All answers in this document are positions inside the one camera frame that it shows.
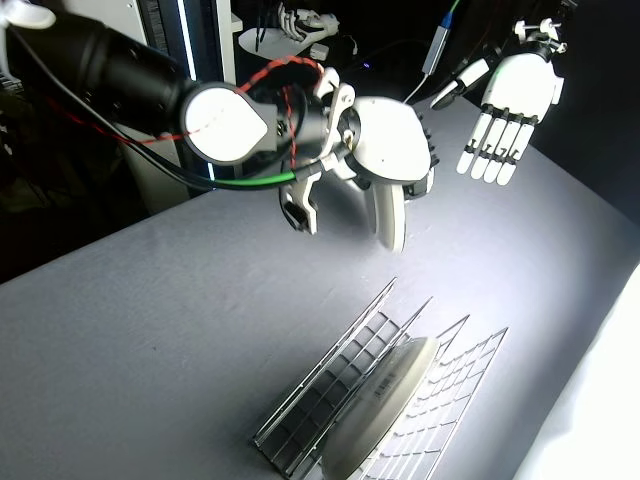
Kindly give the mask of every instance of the metal wire rack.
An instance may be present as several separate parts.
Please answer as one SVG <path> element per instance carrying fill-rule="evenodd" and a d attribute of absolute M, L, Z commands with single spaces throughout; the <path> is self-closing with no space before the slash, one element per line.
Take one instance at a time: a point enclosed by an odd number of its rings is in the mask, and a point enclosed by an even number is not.
<path fill-rule="evenodd" d="M 322 360 L 284 397 L 284 400 L 253 437 L 254 444 L 285 478 L 292 480 L 322 478 L 319 468 L 322 441 L 334 424 L 342 407 L 358 391 L 358 388 L 366 380 L 369 373 L 386 353 L 396 345 L 410 339 L 407 334 L 408 328 L 420 317 L 431 299 L 427 300 L 404 323 L 394 322 L 380 310 L 389 298 L 395 282 L 396 279 L 394 278 L 380 292 L 351 327 L 329 349 Z M 473 365 L 470 364 L 469 361 L 471 360 L 468 360 L 470 359 L 469 354 L 475 351 L 474 349 L 452 360 L 443 362 L 445 353 L 464 327 L 468 318 L 469 316 L 462 318 L 438 335 L 440 348 L 436 355 L 437 367 L 431 370 L 432 374 L 425 379 L 423 385 L 419 388 L 415 401 L 410 402 L 409 405 L 413 409 L 403 413 L 402 422 L 396 424 L 405 425 L 406 419 L 416 418 L 419 422 L 416 423 L 416 428 L 411 432 L 409 430 L 397 434 L 395 431 L 389 432 L 378 448 L 372 452 L 362 465 L 362 469 L 354 473 L 352 478 L 411 478 L 379 476 L 378 474 L 386 475 L 385 472 L 387 471 L 389 473 L 396 472 L 395 465 L 400 464 L 400 460 L 405 460 L 405 457 L 410 458 L 413 463 L 418 458 L 420 463 L 425 458 L 429 460 L 429 455 L 433 448 L 429 447 L 430 449 L 427 452 L 424 449 L 420 450 L 419 447 L 421 448 L 424 441 L 421 441 L 418 445 L 414 440 L 418 439 L 418 436 L 424 440 L 422 437 L 427 434 L 431 438 L 440 431 L 446 431 L 451 423 L 442 420 L 437 427 L 432 427 L 431 425 L 424 426 L 424 420 L 433 418 L 430 413 L 432 411 L 444 412 L 445 410 L 450 410 L 450 406 L 457 405 L 458 400 L 460 400 L 457 397 L 450 399 L 449 403 L 444 403 L 446 392 L 455 391 L 457 393 L 466 380 L 473 378 L 478 378 L 479 380 L 482 376 L 478 377 L 476 373 L 471 375 L 471 370 L 467 369 L 467 367 L 473 366 L 480 358 L 487 357 L 487 355 L 478 355 L 478 358 L 472 361 Z M 466 371 L 465 377 L 460 380 L 460 375 L 463 371 Z M 476 388 L 477 385 L 469 395 L 472 395 Z M 461 419 L 462 413 L 464 413 L 464 409 L 460 412 L 456 424 Z M 440 453 L 444 451 L 444 447 L 446 447 L 446 443 L 448 443 L 448 439 L 452 434 L 453 429 L 449 431 L 449 436 L 447 436 L 445 443 L 439 450 Z M 402 439 L 402 450 L 396 438 Z M 435 468 L 435 462 L 432 462 L 430 471 L 433 468 Z M 409 470 L 403 468 L 400 473 L 405 472 L 405 470 L 407 472 L 417 471 L 414 467 Z"/>

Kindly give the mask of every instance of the white light strip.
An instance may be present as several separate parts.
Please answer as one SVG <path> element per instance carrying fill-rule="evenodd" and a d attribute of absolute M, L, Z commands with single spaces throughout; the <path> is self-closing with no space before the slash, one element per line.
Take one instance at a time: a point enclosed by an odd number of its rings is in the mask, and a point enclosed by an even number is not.
<path fill-rule="evenodd" d="M 193 52 L 191 51 L 191 39 L 189 37 L 189 26 L 187 25 L 187 13 L 184 9 L 184 0 L 178 0 L 178 14 L 180 15 L 180 26 L 182 27 L 182 38 L 187 51 L 187 65 L 189 66 L 189 76 L 191 80 L 196 79 L 196 66 L 193 63 Z"/>

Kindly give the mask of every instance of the black cable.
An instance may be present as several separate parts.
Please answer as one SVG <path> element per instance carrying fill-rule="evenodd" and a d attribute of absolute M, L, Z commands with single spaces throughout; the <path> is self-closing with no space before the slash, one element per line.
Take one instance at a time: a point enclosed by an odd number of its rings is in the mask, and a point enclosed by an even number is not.
<path fill-rule="evenodd" d="M 366 60 L 369 60 L 369 59 L 375 57 L 376 55 L 379 55 L 379 54 L 381 54 L 383 52 L 386 52 L 387 50 L 389 50 L 389 49 L 391 49 L 391 48 L 393 48 L 395 46 L 402 45 L 404 43 L 419 43 L 420 45 L 423 45 L 423 46 L 425 46 L 427 48 L 429 47 L 429 42 L 426 42 L 425 40 L 420 40 L 420 39 L 417 39 L 417 38 L 403 38 L 403 39 L 400 39 L 400 40 L 396 40 L 395 42 L 391 42 L 391 43 L 389 43 L 387 45 L 383 45 L 382 47 L 377 48 L 374 51 L 368 53 L 364 57 L 361 57 L 358 60 L 355 60 L 353 63 L 350 63 L 349 65 L 347 65 L 344 68 L 343 72 L 344 73 L 349 72 L 354 67 L 357 67 L 358 65 L 361 65 L 362 62 L 364 62 Z"/>
<path fill-rule="evenodd" d="M 291 180 L 286 180 L 277 183 L 270 183 L 267 185 L 255 185 L 255 186 L 247 186 L 247 185 L 232 185 L 228 183 L 216 182 L 214 180 L 210 180 L 199 175 L 195 175 L 192 172 L 184 170 L 181 167 L 178 167 L 171 163 L 166 158 L 158 155 L 153 150 L 149 149 L 144 145 L 140 145 L 136 142 L 135 139 L 122 132 L 118 127 L 116 127 L 109 120 L 105 119 L 96 112 L 91 106 L 87 105 L 84 101 L 82 101 L 75 93 L 67 88 L 58 78 L 49 70 L 49 68 L 44 64 L 44 62 L 40 59 L 40 57 L 36 54 L 35 51 L 31 48 L 31 46 L 27 43 L 27 41 L 17 32 L 14 28 L 9 29 L 13 35 L 18 39 L 18 41 L 22 44 L 23 48 L 29 54 L 31 59 L 38 65 L 40 70 L 45 74 L 45 76 L 65 95 L 67 95 L 74 103 L 79 105 L 83 110 L 92 115 L 97 121 L 99 121 L 105 128 L 107 128 L 111 133 L 117 135 L 119 137 L 125 138 L 131 143 L 126 143 L 127 147 L 129 147 L 134 152 L 138 153 L 142 158 L 147 160 L 153 166 L 158 168 L 160 171 L 173 178 L 174 180 L 190 187 L 195 190 L 201 191 L 209 191 L 215 188 L 224 189 L 224 190 L 268 190 L 272 188 L 277 188 L 283 185 L 288 185 L 296 182 L 298 179 L 293 178 Z M 298 174 L 303 175 L 305 172 L 304 169 L 301 171 L 295 171 L 296 176 Z"/>

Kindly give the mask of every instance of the gray table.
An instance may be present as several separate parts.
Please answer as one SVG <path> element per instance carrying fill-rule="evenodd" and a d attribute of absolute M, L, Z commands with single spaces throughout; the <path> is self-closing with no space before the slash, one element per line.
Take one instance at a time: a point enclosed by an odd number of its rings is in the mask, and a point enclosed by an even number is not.
<path fill-rule="evenodd" d="M 511 327 L 436 474 L 510 478 L 640 233 L 533 149 L 506 188 L 457 175 L 476 118 L 458 101 L 425 119 L 443 162 L 400 256 L 325 182 L 313 238 L 273 192 L 213 192 L 2 285 L 0 478 L 278 478 L 249 437 L 396 275 L 388 313 L 435 296 L 414 333 Z"/>

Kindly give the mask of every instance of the white cable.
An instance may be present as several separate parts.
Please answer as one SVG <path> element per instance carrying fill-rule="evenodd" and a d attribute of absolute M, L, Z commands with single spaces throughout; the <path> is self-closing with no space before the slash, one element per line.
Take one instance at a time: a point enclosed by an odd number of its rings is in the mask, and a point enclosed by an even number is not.
<path fill-rule="evenodd" d="M 418 84 L 418 86 L 415 88 L 415 90 L 413 92 L 411 92 L 409 94 L 409 96 L 407 98 L 404 99 L 404 101 L 402 103 L 407 103 L 409 100 L 411 100 L 411 97 L 413 97 L 416 93 L 418 93 L 418 90 L 420 90 L 422 88 L 422 85 L 424 85 L 424 82 L 427 81 L 427 78 L 429 78 L 428 74 L 425 74 L 425 76 L 422 78 L 422 80 L 420 80 L 420 83 Z"/>

